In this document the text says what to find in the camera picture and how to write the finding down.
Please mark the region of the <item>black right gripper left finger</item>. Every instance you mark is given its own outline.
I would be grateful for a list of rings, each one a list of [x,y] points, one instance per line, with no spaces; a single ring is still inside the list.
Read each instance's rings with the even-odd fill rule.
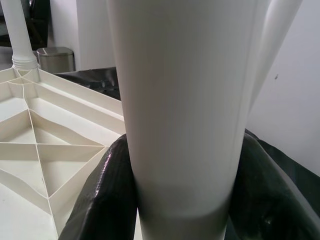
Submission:
[[[61,240],[132,240],[138,198],[127,136],[111,144],[85,181]]]

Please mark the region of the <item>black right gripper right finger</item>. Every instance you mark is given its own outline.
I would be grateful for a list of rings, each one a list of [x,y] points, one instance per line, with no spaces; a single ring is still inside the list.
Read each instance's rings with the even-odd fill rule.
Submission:
[[[229,216],[240,240],[318,240],[320,177],[245,132]]]

